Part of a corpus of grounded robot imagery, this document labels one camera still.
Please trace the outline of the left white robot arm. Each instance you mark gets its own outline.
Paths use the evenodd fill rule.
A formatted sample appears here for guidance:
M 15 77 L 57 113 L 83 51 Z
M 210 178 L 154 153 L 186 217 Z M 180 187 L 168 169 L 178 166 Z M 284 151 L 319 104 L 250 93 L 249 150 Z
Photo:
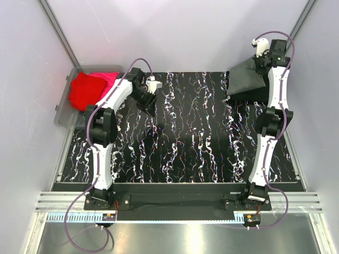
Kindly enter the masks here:
M 118 207 L 114 199 L 113 179 L 111 177 L 111 153 L 118 136 L 116 113 L 127 97 L 136 101 L 139 110 L 155 116 L 157 90 L 162 82 L 139 68 L 128 73 L 119 73 L 113 86 L 95 105 L 85 111 L 86 138 L 93 155 L 93 180 L 85 190 L 85 209 L 91 206 L 108 210 Z

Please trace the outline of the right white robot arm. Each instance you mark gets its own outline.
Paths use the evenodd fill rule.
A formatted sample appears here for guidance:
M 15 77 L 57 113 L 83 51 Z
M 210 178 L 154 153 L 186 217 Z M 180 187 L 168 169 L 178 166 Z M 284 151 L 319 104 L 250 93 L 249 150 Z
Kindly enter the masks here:
M 253 169 L 239 203 L 247 210 L 256 210 L 269 202 L 269 169 L 278 140 L 293 118 L 287 102 L 287 80 L 291 58 L 286 56 L 286 40 L 254 39 L 256 70 L 267 74 L 269 99 L 266 109 L 256 121 L 257 149 Z

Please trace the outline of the grey t-shirt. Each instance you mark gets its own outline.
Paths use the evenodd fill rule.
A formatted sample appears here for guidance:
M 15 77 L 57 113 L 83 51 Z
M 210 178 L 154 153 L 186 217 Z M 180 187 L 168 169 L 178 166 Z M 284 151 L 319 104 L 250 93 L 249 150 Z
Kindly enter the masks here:
M 256 72 L 256 63 L 253 58 L 248 58 L 230 68 L 227 95 L 236 95 L 264 87 L 265 82 Z

